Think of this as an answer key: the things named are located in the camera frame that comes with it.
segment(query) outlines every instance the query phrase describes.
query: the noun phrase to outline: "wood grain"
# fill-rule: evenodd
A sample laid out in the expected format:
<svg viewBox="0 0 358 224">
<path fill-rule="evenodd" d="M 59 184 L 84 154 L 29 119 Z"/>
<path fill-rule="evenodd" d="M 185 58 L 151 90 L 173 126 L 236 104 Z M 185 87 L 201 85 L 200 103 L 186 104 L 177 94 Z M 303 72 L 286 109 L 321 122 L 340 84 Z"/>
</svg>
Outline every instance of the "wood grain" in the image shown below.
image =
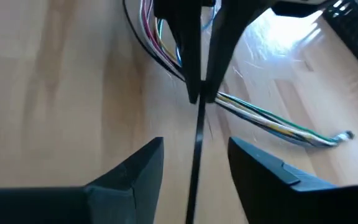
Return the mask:
<svg viewBox="0 0 358 224">
<path fill-rule="evenodd" d="M 138 2 L 128 6 L 137 18 Z M 352 130 L 355 140 L 305 149 L 208 105 L 197 223 L 246 222 L 229 136 L 334 184 L 358 184 L 358 61 L 317 17 L 264 13 L 244 32 L 221 90 L 324 135 Z M 120 1 L 0 0 L 0 187 L 85 184 L 163 136 L 155 222 L 183 223 L 196 121 L 186 94 L 139 47 Z"/>
</svg>

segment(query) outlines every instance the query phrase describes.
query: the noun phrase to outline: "wooden table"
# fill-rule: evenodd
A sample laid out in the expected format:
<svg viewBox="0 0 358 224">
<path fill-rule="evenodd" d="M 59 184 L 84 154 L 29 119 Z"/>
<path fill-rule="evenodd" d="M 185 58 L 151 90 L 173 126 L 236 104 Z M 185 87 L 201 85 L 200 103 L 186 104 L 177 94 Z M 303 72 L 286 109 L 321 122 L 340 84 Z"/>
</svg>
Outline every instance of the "wooden table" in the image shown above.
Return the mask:
<svg viewBox="0 0 358 224">
<path fill-rule="evenodd" d="M 138 2 L 128 1 L 135 18 Z M 208 105 L 197 223 L 244 223 L 229 136 L 334 184 L 358 184 L 358 61 L 317 16 L 263 14 L 238 43 L 222 91 L 325 135 L 352 130 L 355 140 L 305 149 Z M 85 184 L 163 136 L 155 222 L 184 223 L 196 110 L 135 41 L 120 1 L 0 0 L 0 187 Z"/>
</svg>

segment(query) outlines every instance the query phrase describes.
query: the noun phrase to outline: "multicolored cable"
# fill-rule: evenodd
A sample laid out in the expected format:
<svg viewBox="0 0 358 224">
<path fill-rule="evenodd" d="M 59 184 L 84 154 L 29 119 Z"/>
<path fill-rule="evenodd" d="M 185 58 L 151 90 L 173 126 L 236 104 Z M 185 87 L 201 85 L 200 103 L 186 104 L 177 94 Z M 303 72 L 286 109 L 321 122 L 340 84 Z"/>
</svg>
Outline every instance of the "multicolored cable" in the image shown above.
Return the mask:
<svg viewBox="0 0 358 224">
<path fill-rule="evenodd" d="M 159 64 L 161 64 L 161 66 L 183 81 L 179 50 L 176 48 L 175 53 L 173 53 L 164 44 L 162 40 L 163 20 L 150 18 L 152 4 L 152 0 L 149 5 L 147 5 L 145 0 L 140 0 L 139 18 L 144 39 L 147 43 L 145 50 Z M 132 31 L 134 31 L 135 36 L 139 38 L 127 13 L 126 16 L 131 24 Z M 214 16 L 215 8 L 213 8 L 210 20 L 203 26 L 203 30 L 207 29 L 212 23 Z M 153 28 L 150 28 L 150 21 L 153 21 Z M 333 138 L 324 137 L 310 129 L 291 123 L 290 121 L 287 121 L 269 111 L 263 110 L 262 108 L 258 108 L 248 102 L 221 92 L 218 92 L 215 103 L 234 115 L 279 138 L 304 147 L 334 147 L 341 142 L 348 141 L 354 137 L 351 131 L 345 131 Z"/>
</svg>

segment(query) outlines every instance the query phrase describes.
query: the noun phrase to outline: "white wire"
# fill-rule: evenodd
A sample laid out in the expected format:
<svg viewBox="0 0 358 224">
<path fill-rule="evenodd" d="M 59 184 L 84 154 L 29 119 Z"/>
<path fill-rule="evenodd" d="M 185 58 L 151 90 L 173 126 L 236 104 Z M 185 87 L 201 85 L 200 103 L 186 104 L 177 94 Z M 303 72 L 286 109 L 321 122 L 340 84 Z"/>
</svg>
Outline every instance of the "white wire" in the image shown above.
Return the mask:
<svg viewBox="0 0 358 224">
<path fill-rule="evenodd" d="M 168 67 L 170 67 L 172 69 L 172 71 L 178 75 L 179 77 L 182 77 L 183 78 L 183 75 L 168 61 L 167 58 L 165 58 L 159 51 L 158 49 L 155 48 L 154 44 L 152 43 L 152 40 L 150 40 L 150 38 L 147 36 L 147 33 L 146 33 L 146 30 L 145 30 L 145 27 L 143 25 L 143 20 L 142 20 L 142 10 L 143 10 L 143 3 L 144 3 L 144 0 L 140 0 L 140 8 L 139 8 L 139 20 L 140 20 L 140 26 L 142 28 L 142 33 L 143 33 L 143 36 L 144 36 L 144 39 L 146 40 L 147 42 L 147 45 L 149 46 L 149 48 L 154 52 L 154 54 L 159 57 L 163 63 L 165 63 Z"/>
<path fill-rule="evenodd" d="M 222 105 L 224 105 L 224 106 L 226 106 L 226 107 L 228 107 L 228 108 L 230 108 L 230 109 L 232 109 L 232 110 L 234 110 L 234 111 L 236 111 L 236 112 L 238 112 L 240 114 L 243 114 L 244 116 L 248 117 L 249 119 L 251 119 L 251 120 L 253 120 L 255 122 L 258 122 L 259 124 L 263 124 L 263 125 L 268 126 L 268 127 L 276 126 L 276 127 L 281 128 L 281 129 L 284 129 L 286 131 L 290 131 L 292 133 L 304 136 L 304 137 L 306 137 L 308 139 L 313 139 L 313 140 L 318 141 L 318 142 L 323 142 L 323 143 L 325 143 L 327 145 L 330 145 L 330 146 L 336 146 L 337 145 L 337 143 L 335 143 L 335 142 L 326 141 L 326 140 L 321 139 L 321 138 L 319 138 L 319 137 L 317 137 L 315 135 L 312 135 L 310 133 L 307 133 L 307 132 L 304 132 L 304 131 L 299 131 L 299 130 L 296 130 L 296 129 L 293 129 L 293 128 L 290 128 L 290 127 L 287 127 L 287 126 L 284 126 L 284 125 L 281 125 L 281 124 L 277 124 L 277 123 L 275 123 L 273 121 L 269 121 L 269 120 L 267 120 L 267 119 L 265 119 L 263 117 L 254 115 L 254 114 L 249 113 L 247 111 L 244 111 L 244 110 L 242 110 L 240 108 L 237 108 L 236 106 L 234 106 L 234 105 L 232 105 L 230 103 L 226 103 L 225 101 L 220 100 L 219 98 L 216 98 L 215 100 L 218 103 L 220 103 L 220 104 L 222 104 Z"/>
</svg>

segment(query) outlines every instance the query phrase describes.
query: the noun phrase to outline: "green wire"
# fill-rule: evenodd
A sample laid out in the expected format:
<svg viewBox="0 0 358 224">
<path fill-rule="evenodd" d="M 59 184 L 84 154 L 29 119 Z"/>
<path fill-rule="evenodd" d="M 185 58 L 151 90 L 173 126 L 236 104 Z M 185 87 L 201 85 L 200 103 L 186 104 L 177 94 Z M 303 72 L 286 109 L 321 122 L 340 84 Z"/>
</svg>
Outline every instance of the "green wire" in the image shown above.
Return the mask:
<svg viewBox="0 0 358 224">
<path fill-rule="evenodd" d="M 318 133 L 316 133 L 316 132 L 314 132 L 314 131 L 312 131 L 312 130 L 310 130 L 310 129 L 304 128 L 304 127 L 299 126 L 299 125 L 297 125 L 297 124 L 294 124 L 294 123 L 292 123 L 292 122 L 290 122 L 290 121 L 287 121 L 287 120 L 285 120 L 285 119 L 283 119 L 283 118 L 281 118 L 281 117 L 279 117 L 279 116 L 277 116 L 277 115 L 275 115 L 275 114 L 273 114 L 273 113 L 271 113 L 271 112 L 269 112 L 269 111 L 263 110 L 262 108 L 259 108 L 259 107 L 257 107 L 257 106 L 254 106 L 254 105 L 250 104 L 250 103 L 247 103 L 247 102 L 245 102 L 244 100 L 238 99 L 238 98 L 236 98 L 235 96 L 227 95 L 227 94 L 225 94 L 225 93 L 220 93 L 220 94 L 223 95 L 223 96 L 225 96 L 226 98 L 231 99 L 231 100 L 238 101 L 239 103 L 243 104 L 243 105 L 246 106 L 246 107 L 254 108 L 254 109 L 258 110 L 258 111 L 261 112 L 261 113 L 264 113 L 264 114 L 267 114 L 267 115 L 269 115 L 269 116 L 272 116 L 273 118 L 275 118 L 275 119 L 277 119 L 277 120 L 279 120 L 279 121 L 281 121 L 281 122 L 283 122 L 283 123 L 285 123 L 285 124 L 288 124 L 288 125 L 290 125 L 290 126 L 292 126 L 292 127 L 294 127 L 294 128 L 297 128 L 297 129 L 299 129 L 299 130 L 306 131 L 307 133 L 313 134 L 313 135 L 315 135 L 315 136 L 317 136 L 317 137 L 319 137 L 319 138 L 321 138 L 321 139 L 324 139 L 325 141 L 335 142 L 335 143 L 338 142 L 338 140 L 335 140 L 335 139 L 333 139 L 333 138 L 324 137 L 324 136 L 322 136 L 322 135 L 320 135 L 320 134 L 318 134 Z"/>
</svg>

